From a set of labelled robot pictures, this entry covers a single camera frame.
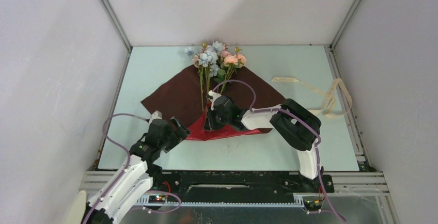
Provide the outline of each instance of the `white wall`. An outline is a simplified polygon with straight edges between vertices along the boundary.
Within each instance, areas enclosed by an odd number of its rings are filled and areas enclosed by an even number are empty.
[[[353,0],[110,0],[133,45],[330,43]]]
[[[436,223],[438,0],[364,0],[336,48],[402,223]]]
[[[0,0],[0,222],[60,223],[127,52],[98,0]]]

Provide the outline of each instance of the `pink flower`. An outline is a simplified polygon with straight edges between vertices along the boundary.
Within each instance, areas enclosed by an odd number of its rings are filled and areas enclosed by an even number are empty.
[[[221,52],[221,56],[223,56],[223,57],[227,57],[227,56],[229,56],[229,55],[231,55],[230,52],[228,52],[228,51],[226,51],[226,50],[222,50],[222,52]]]
[[[199,68],[199,56],[198,56],[198,55],[195,55],[195,56],[193,57],[193,65],[194,65],[196,68]]]
[[[229,67],[230,64],[234,64],[237,66],[237,64],[239,63],[239,60],[237,59],[237,57],[233,56],[233,55],[228,55],[227,57],[225,57],[224,59],[224,65]]]
[[[236,54],[236,58],[237,58],[237,60],[240,61],[240,66],[239,66],[239,68],[245,66],[245,64],[246,64],[246,57],[245,57],[244,55],[242,55],[242,54]]]

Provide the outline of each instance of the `light blue tabletop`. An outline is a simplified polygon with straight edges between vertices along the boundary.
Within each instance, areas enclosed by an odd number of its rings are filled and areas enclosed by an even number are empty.
[[[114,113],[149,117],[140,103],[160,85],[192,64],[180,46],[134,47]],[[306,108],[319,108],[323,96],[298,83],[273,83],[275,76],[291,76],[327,91],[333,81],[323,46],[241,46],[247,67],[269,82],[286,98]],[[341,112],[338,104],[334,111]],[[321,162],[326,171],[358,171],[353,144],[344,117],[322,122]],[[128,149],[137,142],[148,124],[130,117],[114,118],[108,135]],[[126,154],[105,142],[99,169],[117,169]],[[288,170],[298,171],[298,156],[275,131],[213,141],[185,140],[155,162],[168,170]]]

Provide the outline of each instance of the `red fabric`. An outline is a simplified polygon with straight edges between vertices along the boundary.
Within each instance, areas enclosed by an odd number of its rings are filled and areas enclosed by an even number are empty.
[[[232,126],[226,125],[220,130],[206,131],[204,130],[204,122],[207,116],[207,109],[196,122],[189,126],[191,131],[187,140],[217,140],[240,135],[257,135],[263,134],[260,130],[236,131]]]

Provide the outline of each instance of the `cream ribbon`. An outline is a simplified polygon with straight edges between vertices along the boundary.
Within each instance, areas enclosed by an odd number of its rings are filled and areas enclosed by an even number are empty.
[[[272,82],[293,82],[293,83],[300,83],[303,86],[309,88],[310,90],[312,90],[313,92],[315,92],[316,94],[322,95],[324,96],[324,101],[322,102],[321,108],[320,109],[309,109],[309,112],[311,112],[314,115],[317,115],[319,113],[323,112],[323,115],[329,119],[335,118],[335,117],[340,117],[340,116],[344,116],[346,115],[348,112],[350,112],[351,110],[351,106],[353,105],[353,100],[351,98],[350,93],[348,92],[345,84],[343,83],[341,78],[336,78],[333,80],[332,84],[330,85],[330,89],[328,90],[328,92],[324,92],[314,86],[311,86],[305,82],[302,82],[300,80],[298,80],[297,78],[294,77],[274,77],[272,80]],[[333,113],[333,109],[336,106],[336,98],[333,96],[333,94],[335,93],[336,87],[339,86],[339,88],[341,89],[341,91],[345,94],[345,97],[347,99],[348,102],[348,110],[343,113],[343,114],[334,114]]]

